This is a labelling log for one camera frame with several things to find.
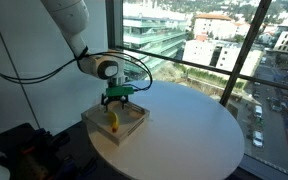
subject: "white round table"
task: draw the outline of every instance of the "white round table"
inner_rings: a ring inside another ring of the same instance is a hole
[[[145,87],[148,81],[132,82]],[[154,81],[130,101],[150,111],[120,146],[97,131],[89,137],[99,154],[132,179],[216,180],[228,177],[244,154],[234,117],[218,102],[189,87]]]

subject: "window frame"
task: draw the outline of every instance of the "window frame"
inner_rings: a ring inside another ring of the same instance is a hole
[[[256,77],[246,76],[240,74],[241,69],[243,68],[243,64],[247,58],[245,54],[248,54],[250,51],[250,47],[252,46],[257,32],[264,20],[266,12],[271,4],[271,0],[261,0],[253,21],[251,23],[250,30],[248,31],[245,41],[242,45],[238,58],[236,60],[236,64],[233,68],[233,71],[226,71],[222,69],[217,69],[212,66],[204,66],[200,64],[194,64],[187,61],[179,61],[174,58],[164,57],[161,55],[156,55],[149,52],[144,52],[140,50],[135,50],[131,48],[127,48],[123,46],[123,0],[106,0],[106,21],[107,21],[107,40],[108,40],[108,48],[115,50],[128,50],[139,54],[144,54],[148,56],[152,56],[155,58],[160,58],[165,61],[176,62],[184,65],[189,65],[196,68],[202,68],[205,70],[209,70],[212,72],[217,72],[225,75],[229,75],[230,78],[227,82],[223,95],[221,97],[220,103],[223,106],[226,106],[228,99],[233,91],[234,85],[237,82],[237,79],[244,79],[252,82],[259,82],[265,85],[273,86],[276,88],[282,88],[288,90],[288,85],[280,84],[272,81],[267,81],[263,79],[258,79]],[[247,154],[244,154],[244,157],[239,165],[240,168],[252,173],[253,175],[260,177],[262,179],[286,179],[288,180],[288,173],[273,168],[269,166],[267,162],[262,162],[259,159],[255,159]]]

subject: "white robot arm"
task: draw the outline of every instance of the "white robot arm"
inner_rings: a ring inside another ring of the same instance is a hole
[[[61,30],[84,73],[108,80],[112,86],[125,82],[124,61],[111,56],[84,57],[87,51],[81,32],[87,27],[89,12],[83,0],[41,0]]]

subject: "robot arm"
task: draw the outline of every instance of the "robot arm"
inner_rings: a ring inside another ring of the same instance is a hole
[[[83,0],[41,0],[48,13],[60,28],[74,56],[79,59],[79,69],[99,79],[107,80],[109,87],[102,95],[101,104],[112,101],[128,102],[133,88],[122,87],[125,82],[124,61],[112,56],[94,57],[87,50],[80,33],[87,27],[89,13]]]

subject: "banana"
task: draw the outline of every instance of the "banana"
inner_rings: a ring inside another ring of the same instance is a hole
[[[115,112],[108,111],[107,112],[108,119],[112,122],[112,131],[116,132],[118,127],[120,126],[120,120],[118,118],[118,115]]]

